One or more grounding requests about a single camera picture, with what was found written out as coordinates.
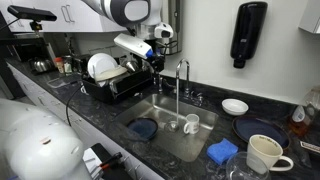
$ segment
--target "blue dish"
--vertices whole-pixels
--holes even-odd
[[[261,134],[277,141],[283,149],[290,145],[287,133],[279,126],[257,117],[241,116],[233,120],[233,130],[244,141],[249,142],[252,135]]]
[[[151,118],[137,118],[129,122],[127,127],[140,135],[141,138],[150,140],[158,130],[158,123]]]

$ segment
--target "black soap dispenser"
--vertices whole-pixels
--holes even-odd
[[[235,68],[243,68],[246,60],[254,56],[267,7],[266,2],[249,2],[239,7],[231,45]]]

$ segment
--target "blue sponge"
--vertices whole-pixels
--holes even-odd
[[[236,154],[237,151],[238,147],[236,145],[223,138],[220,143],[213,144],[207,149],[207,155],[217,164],[221,165],[225,160]]]

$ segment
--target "granite countertop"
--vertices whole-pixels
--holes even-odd
[[[79,84],[73,84],[52,89],[47,85],[47,82],[59,78],[61,74],[58,71],[35,76],[30,72],[27,63],[21,63],[13,59],[7,59],[7,62],[65,104],[72,92],[79,87]],[[272,121],[289,132],[286,119],[293,112],[294,105],[196,83],[191,83],[191,86],[197,92],[204,94],[204,102],[201,108],[219,115],[214,130],[211,132],[198,158],[193,162],[184,162],[156,145],[126,138],[127,129],[114,121],[114,117],[121,112],[149,95],[158,93],[155,86],[144,89],[140,96],[130,97],[115,105],[102,103],[79,91],[70,101],[70,108],[164,179],[226,179],[225,165],[219,166],[211,160],[206,155],[207,148],[214,143],[220,142],[223,138],[238,146],[239,151],[246,151],[247,148],[247,144],[232,129],[234,117],[226,114],[221,107],[222,100],[226,98],[245,101],[250,107],[247,115],[255,115]],[[164,92],[164,95],[175,98],[175,95],[171,92]],[[189,104],[193,103],[183,98],[182,101]],[[311,131],[312,133],[310,132],[305,139],[308,142],[316,142],[319,145],[320,142],[317,137],[320,134],[317,130]],[[309,154],[299,146],[299,139],[295,135],[289,133],[289,136],[291,144],[284,155],[290,157],[295,165],[292,170],[287,172],[271,172],[272,179],[314,179]]]

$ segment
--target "stainless steel sink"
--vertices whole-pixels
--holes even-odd
[[[186,123],[185,117],[191,113],[200,117],[200,130],[194,135],[183,132],[183,126]],[[156,136],[151,140],[151,144],[158,145],[186,162],[192,162],[198,157],[218,119],[218,115],[213,112],[179,102],[180,128],[177,132],[171,132],[167,125],[170,121],[176,120],[176,100],[159,94],[145,98],[119,114],[115,121],[127,125],[138,117],[148,117],[158,122],[159,128]]]

